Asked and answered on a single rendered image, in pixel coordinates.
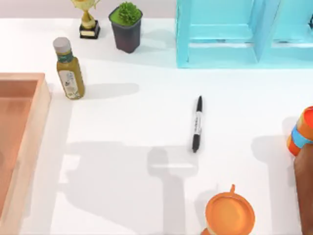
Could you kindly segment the olive green bottle grey cap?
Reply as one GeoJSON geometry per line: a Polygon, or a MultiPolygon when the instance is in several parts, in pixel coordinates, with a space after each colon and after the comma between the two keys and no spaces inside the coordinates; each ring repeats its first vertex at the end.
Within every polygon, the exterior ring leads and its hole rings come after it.
{"type": "Polygon", "coordinates": [[[68,38],[58,37],[53,41],[57,56],[57,73],[65,96],[71,100],[81,99],[85,95],[85,85],[77,57],[73,55],[68,38]]]}

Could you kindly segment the black and white marker pen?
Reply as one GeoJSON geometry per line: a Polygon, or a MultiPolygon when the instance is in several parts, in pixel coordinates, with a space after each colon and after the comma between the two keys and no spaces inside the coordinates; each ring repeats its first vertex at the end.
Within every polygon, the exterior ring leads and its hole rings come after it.
{"type": "Polygon", "coordinates": [[[196,119],[195,119],[195,127],[194,134],[192,140],[192,151],[196,153],[200,147],[201,142],[201,115],[202,115],[202,96],[199,96],[197,107],[196,107],[196,119]]]}

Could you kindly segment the green plant in dark pot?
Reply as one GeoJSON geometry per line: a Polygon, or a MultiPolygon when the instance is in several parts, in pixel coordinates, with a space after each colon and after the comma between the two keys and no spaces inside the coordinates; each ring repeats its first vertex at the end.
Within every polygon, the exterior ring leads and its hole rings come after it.
{"type": "Polygon", "coordinates": [[[124,1],[110,14],[116,48],[133,53],[140,45],[142,11],[132,2],[124,1]]]}

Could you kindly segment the orange cup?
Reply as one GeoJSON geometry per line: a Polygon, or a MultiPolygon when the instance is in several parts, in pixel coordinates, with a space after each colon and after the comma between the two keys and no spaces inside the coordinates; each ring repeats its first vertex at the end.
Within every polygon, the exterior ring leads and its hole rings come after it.
{"type": "Polygon", "coordinates": [[[214,195],[205,207],[206,227],[200,235],[250,235],[255,225],[252,205],[235,192],[214,195]]]}

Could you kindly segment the shallow salmon-coloured box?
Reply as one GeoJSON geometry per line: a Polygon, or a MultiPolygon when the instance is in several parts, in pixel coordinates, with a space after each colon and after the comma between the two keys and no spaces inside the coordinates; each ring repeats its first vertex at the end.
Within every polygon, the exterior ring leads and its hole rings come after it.
{"type": "Polygon", "coordinates": [[[0,72],[0,235],[18,235],[51,96],[44,73],[0,72]]]}

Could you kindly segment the gold trophy on black base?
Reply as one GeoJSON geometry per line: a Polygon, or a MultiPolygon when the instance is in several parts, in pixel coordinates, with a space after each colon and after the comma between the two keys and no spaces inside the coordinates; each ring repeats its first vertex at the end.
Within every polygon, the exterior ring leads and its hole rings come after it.
{"type": "Polygon", "coordinates": [[[98,39],[100,26],[98,20],[89,13],[91,8],[96,8],[101,0],[71,0],[75,8],[83,11],[79,27],[81,39],[98,39]]]}

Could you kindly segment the light blue rack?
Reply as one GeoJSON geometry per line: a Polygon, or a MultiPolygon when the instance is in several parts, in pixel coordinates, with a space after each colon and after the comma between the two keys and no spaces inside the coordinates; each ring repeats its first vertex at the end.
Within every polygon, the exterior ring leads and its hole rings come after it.
{"type": "Polygon", "coordinates": [[[198,69],[313,69],[313,0],[177,0],[176,62],[198,69]]]}

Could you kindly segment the orange and blue striped can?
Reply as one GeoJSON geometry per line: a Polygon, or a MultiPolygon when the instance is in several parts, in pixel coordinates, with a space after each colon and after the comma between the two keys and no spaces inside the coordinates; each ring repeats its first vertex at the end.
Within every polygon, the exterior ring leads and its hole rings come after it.
{"type": "Polygon", "coordinates": [[[287,139],[287,148],[295,157],[306,144],[313,144],[313,106],[304,109],[287,139]]]}

